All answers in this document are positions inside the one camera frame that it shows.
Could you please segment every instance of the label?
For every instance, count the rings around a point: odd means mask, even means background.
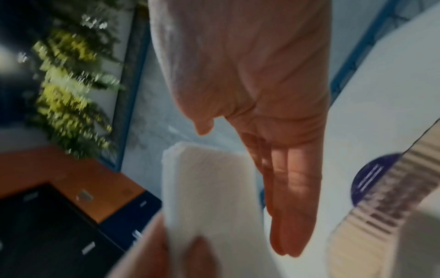
[[[365,194],[401,156],[401,153],[387,154],[376,158],[360,169],[352,182],[351,196],[354,206],[362,200]]]

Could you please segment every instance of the hand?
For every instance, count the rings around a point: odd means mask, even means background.
[[[216,278],[217,268],[208,243],[199,238],[188,249],[182,269],[185,278]],[[142,238],[116,264],[107,278],[168,278],[170,261],[164,219],[157,214]]]
[[[330,0],[149,0],[168,88],[198,134],[224,116],[264,177],[270,241],[299,256],[318,210]]]

